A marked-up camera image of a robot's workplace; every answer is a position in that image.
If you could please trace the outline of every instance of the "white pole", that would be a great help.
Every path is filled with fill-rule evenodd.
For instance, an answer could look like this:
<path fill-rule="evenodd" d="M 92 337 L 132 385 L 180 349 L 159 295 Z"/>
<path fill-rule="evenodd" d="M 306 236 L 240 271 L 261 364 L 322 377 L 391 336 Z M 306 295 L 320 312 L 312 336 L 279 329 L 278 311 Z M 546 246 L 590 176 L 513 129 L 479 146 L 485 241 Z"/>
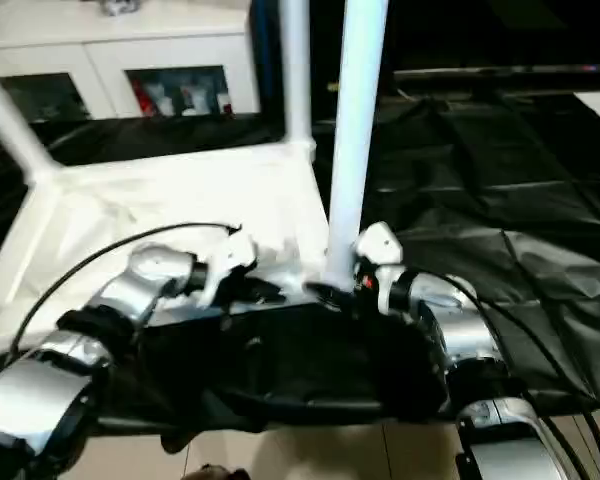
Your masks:
<path fill-rule="evenodd" d="M 340 63 L 329 250 L 324 280 L 353 288 L 352 247 L 360 233 L 388 0 L 347 0 Z"/>
<path fill-rule="evenodd" d="M 0 142 L 31 184 L 60 168 L 0 87 Z"/>
<path fill-rule="evenodd" d="M 308 0 L 280 0 L 280 17 L 286 140 L 311 143 Z"/>

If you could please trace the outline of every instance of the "black cable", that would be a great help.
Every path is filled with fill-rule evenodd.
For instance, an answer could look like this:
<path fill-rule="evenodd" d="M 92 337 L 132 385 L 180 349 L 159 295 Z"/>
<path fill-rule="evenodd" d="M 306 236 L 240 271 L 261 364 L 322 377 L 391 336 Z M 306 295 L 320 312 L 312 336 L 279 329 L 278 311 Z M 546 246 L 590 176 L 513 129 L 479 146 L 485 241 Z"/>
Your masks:
<path fill-rule="evenodd" d="M 580 477 L 582 480 L 591 480 L 587 469 L 584 468 L 584 465 L 580 461 L 580 457 L 578 457 L 578 454 L 575 452 L 575 450 L 573 449 L 569 441 L 566 439 L 562 431 L 555 424 L 555 422 L 549 417 L 543 418 L 542 421 L 545 423 L 545 425 L 551 432 L 551 435 L 553 435 L 553 438 L 555 438 L 558 444 L 560 444 L 562 450 L 564 450 L 564 453 L 567 455 L 567 458 L 571 462 L 571 465 L 573 465 L 573 468 L 578 474 L 578 477 Z"/>
<path fill-rule="evenodd" d="M 555 359 L 555 357 L 551 354 L 549 349 L 544 345 L 544 343 L 542 343 L 542 340 L 540 340 L 540 338 L 529 327 L 527 327 L 527 325 L 522 323 L 518 318 L 516 318 L 510 312 L 508 312 L 507 310 L 505 310 L 504 308 L 499 306 L 497 303 L 495 303 L 491 300 L 478 299 L 473 293 L 471 293 L 469 291 L 469 289 L 467 289 L 464 285 L 462 285 L 462 283 L 460 283 L 452 278 L 449 278 L 446 275 L 439 274 L 436 272 L 431 272 L 428 270 L 423 270 L 423 269 L 411 269 L 411 270 L 414 272 L 417 272 L 417 273 L 426 273 L 428 275 L 439 278 L 439 279 L 449 283 L 454 288 L 456 288 L 458 291 L 463 293 L 471 301 L 471 303 L 473 303 L 475 305 L 476 309 L 478 310 L 478 313 L 484 318 L 485 322 L 487 322 L 489 330 L 495 337 L 495 340 L 498 343 L 498 346 L 500 347 L 503 357 L 505 357 L 505 362 L 511 366 L 513 365 L 512 357 L 509 354 L 509 352 L 507 351 L 507 349 L 504 345 L 504 342 L 502 341 L 502 336 L 500 335 L 498 330 L 495 328 L 493 320 L 491 319 L 489 314 L 487 314 L 487 311 L 483 307 L 483 304 L 494 309 L 495 311 L 500 313 L 503 317 L 505 317 L 507 320 L 509 320 L 511 323 L 513 323 L 515 326 L 520 328 L 529 337 L 529 339 L 534 343 L 534 345 L 536 345 L 536 347 L 538 347 L 538 349 L 541 351 L 542 355 L 546 358 L 546 360 L 549 362 L 549 364 L 555 370 L 558 377 L 560 377 L 560 380 L 562 380 L 564 382 L 565 387 L 567 388 L 569 393 L 574 397 L 574 399 L 578 403 L 578 406 L 580 407 L 582 416 L 584 417 L 585 421 L 587 422 L 587 426 L 591 430 L 591 434 L 593 435 L 593 439 L 595 441 L 596 447 L 598 449 L 598 453 L 600 455 L 600 427 L 598 426 L 595 419 L 591 415 L 590 411 L 586 408 L 586 406 L 584 405 L 584 403 L 582 401 L 583 396 L 590 400 L 591 400 L 591 396 L 587 393 L 582 392 L 580 390 L 580 388 L 578 388 L 578 386 L 575 383 L 573 383 L 573 381 L 567 376 L 566 372 L 560 366 L 560 364 Z M 584 472 L 584 467 L 582 466 L 580 459 L 577 458 L 577 455 L 573 451 L 573 448 L 571 447 L 569 442 L 566 440 L 566 438 L 564 438 L 564 435 L 560 434 L 558 436 L 555 436 L 555 438 L 558 441 L 558 443 L 560 443 L 560 446 L 563 448 L 563 450 L 569 457 L 569 460 L 573 464 L 576 471 L 578 471 L 578 474 L 581 476 L 581 478 L 586 480 L 588 478 L 588 475 L 585 474 L 585 476 L 582 476 L 582 472 Z"/>
<path fill-rule="evenodd" d="M 103 255 L 111 252 L 112 250 L 120 248 L 120 247 L 122 247 L 124 245 L 128 245 L 129 243 L 135 242 L 136 240 L 140 240 L 142 238 L 146 238 L 146 237 L 149 237 L 151 235 L 156 235 L 158 233 L 167 232 L 169 230 L 177 230 L 179 228 L 190 228 L 190 227 L 223 228 L 230 235 L 232 233 L 235 233 L 238 230 L 240 230 L 239 228 L 235 228 L 235 227 L 232 227 L 231 225 L 226 225 L 226 224 L 222 224 L 222 223 L 207 223 L 207 222 L 175 223 L 175 224 L 172 224 L 172 225 L 165 225 L 163 227 L 153 228 L 151 230 L 146 230 L 144 232 L 140 232 L 140 233 L 137 233 L 135 235 L 131 235 L 129 237 L 123 238 L 122 240 L 118 240 L 117 242 L 114 242 L 111 245 L 108 245 L 108 246 L 106 246 L 106 247 L 104 247 L 104 248 L 102 248 L 102 249 L 100 249 L 100 250 L 92 253 L 87 258 L 85 258 L 84 260 L 82 260 L 80 263 L 78 263 L 75 266 L 73 266 L 62 277 L 60 277 L 58 280 L 56 280 L 53 283 L 53 285 L 51 285 L 42 294 L 42 296 L 33 305 L 33 307 L 31 307 L 31 310 L 29 310 L 29 312 L 27 313 L 27 315 L 24 317 L 24 320 L 20 324 L 20 327 L 18 327 L 18 331 L 16 332 L 15 336 L 13 337 L 13 340 L 11 340 L 11 345 L 9 346 L 9 352 L 8 352 L 7 357 L 5 359 L 5 366 L 9 365 L 16 358 L 18 358 L 19 347 L 20 347 L 20 342 L 22 341 L 22 337 L 24 336 L 24 333 L 25 333 L 27 327 L 31 323 L 31 320 L 33 320 L 33 317 L 36 315 L 36 313 L 38 313 L 38 310 L 40 310 L 40 307 L 42 307 L 42 305 L 44 305 L 44 303 L 49 299 L 49 297 L 51 297 L 51 295 L 53 295 L 56 292 L 56 290 L 58 290 L 62 285 L 64 285 L 67 282 L 67 280 L 69 280 L 73 275 L 75 275 L 76 273 L 78 273 L 80 270 L 82 270 L 84 267 L 86 267 L 87 265 L 89 265 L 94 260 L 97 260 L 98 258 L 102 257 Z"/>
<path fill-rule="evenodd" d="M 513 316 L 510 312 L 508 312 L 507 310 L 505 310 L 504 308 L 502 308 L 497 303 L 495 303 L 495 302 L 493 302 L 491 300 L 486 300 L 486 299 L 482 299 L 481 302 L 484 303 L 485 305 L 489 306 L 490 308 L 494 309 L 500 315 L 502 315 L 507 320 L 509 320 L 510 322 L 512 322 L 513 324 L 515 324 L 522 331 L 524 331 L 525 334 L 527 336 L 529 336 L 529 338 L 532 339 L 533 343 L 538 347 L 538 349 L 540 349 L 540 351 L 542 351 L 543 356 L 551 364 L 551 366 L 553 367 L 553 369 L 556 371 L 558 377 L 560 377 L 560 379 L 568 387 L 568 389 L 570 390 L 569 393 L 571 393 L 571 395 L 575 399 L 576 403 L 580 407 L 580 411 L 582 413 L 582 416 L 584 417 L 585 422 L 587 423 L 587 426 L 589 427 L 589 430 L 591 431 L 591 435 L 593 436 L 593 440 L 594 440 L 594 442 L 596 444 L 596 449 L 598 450 L 598 454 L 600 455 L 600 427 L 598 426 L 597 422 L 593 418 L 593 415 L 591 415 L 591 412 L 589 411 L 589 409 L 586 407 L 586 405 L 584 405 L 584 402 L 582 401 L 582 397 L 583 396 L 586 397 L 588 400 L 594 400 L 595 401 L 595 398 L 591 398 L 590 395 L 586 395 L 586 394 L 583 395 L 582 391 L 567 376 L 566 372 L 560 366 L 560 364 L 555 359 L 555 357 L 553 357 L 553 355 L 551 355 L 551 353 L 549 352 L 549 350 L 547 349 L 547 347 L 531 331 L 531 329 L 529 327 L 527 327 L 518 318 L 516 318 L 515 316 Z"/>

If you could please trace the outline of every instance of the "red object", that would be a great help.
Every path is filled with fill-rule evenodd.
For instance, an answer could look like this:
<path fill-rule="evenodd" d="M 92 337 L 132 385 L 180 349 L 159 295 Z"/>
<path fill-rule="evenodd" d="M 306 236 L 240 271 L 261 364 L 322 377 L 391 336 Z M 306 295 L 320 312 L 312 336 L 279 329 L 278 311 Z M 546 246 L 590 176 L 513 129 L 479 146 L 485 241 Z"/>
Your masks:
<path fill-rule="evenodd" d="M 362 278 L 362 285 L 369 289 L 373 288 L 373 279 L 369 275 L 365 275 Z"/>
<path fill-rule="evenodd" d="M 142 85 L 137 80 L 133 80 L 131 82 L 131 87 L 133 88 L 133 93 L 136 95 L 138 99 L 138 105 L 140 105 L 140 110 L 142 110 L 142 114 L 145 117 L 152 117 L 156 114 L 155 109 L 153 108 L 153 103 L 151 103 L 151 99 L 149 95 L 146 94 Z"/>

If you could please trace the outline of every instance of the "black tarp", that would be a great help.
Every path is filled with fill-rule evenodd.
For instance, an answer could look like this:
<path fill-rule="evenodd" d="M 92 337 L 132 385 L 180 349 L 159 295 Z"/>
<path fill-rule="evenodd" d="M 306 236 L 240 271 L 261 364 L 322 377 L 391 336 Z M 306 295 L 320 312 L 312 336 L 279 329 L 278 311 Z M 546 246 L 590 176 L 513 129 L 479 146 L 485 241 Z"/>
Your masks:
<path fill-rule="evenodd" d="M 67 165 L 281 135 L 246 117 L 36 129 Z M 333 128 L 316 125 L 314 136 L 314 169 L 328 199 Z M 15 179 L 0 184 L 0 201 L 21 191 Z M 593 112 L 573 96 L 493 96 L 381 109 L 363 223 L 378 220 L 395 229 L 408 264 L 460 275 L 523 320 L 600 406 L 600 119 Z M 574 412 L 529 339 L 505 319 L 494 321 L 541 413 Z M 261 345 L 256 351 L 249 347 L 254 339 Z M 368 422 L 386 413 L 369 372 L 364 342 L 347 319 L 316 307 L 249 314 L 225 331 L 218 321 L 153 328 L 141 344 L 140 361 L 118 369 L 107 415 L 194 430 L 258 430 L 285 419 Z M 407 386 L 414 398 L 427 394 L 417 381 Z M 415 409 L 412 414 L 413 420 L 431 419 Z"/>

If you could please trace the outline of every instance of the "tile floor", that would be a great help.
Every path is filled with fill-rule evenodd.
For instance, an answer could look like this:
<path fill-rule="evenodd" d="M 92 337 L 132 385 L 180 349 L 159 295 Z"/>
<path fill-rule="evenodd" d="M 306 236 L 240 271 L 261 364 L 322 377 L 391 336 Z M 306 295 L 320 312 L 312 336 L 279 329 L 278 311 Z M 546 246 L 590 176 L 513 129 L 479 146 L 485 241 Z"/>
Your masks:
<path fill-rule="evenodd" d="M 600 461 L 584 420 L 556 423 L 599 480 Z M 457 480 L 458 451 L 450 425 L 207 432 L 177 455 L 164 453 L 157 437 L 97 438 L 62 480 L 179 480 L 205 463 L 245 468 L 253 480 Z"/>

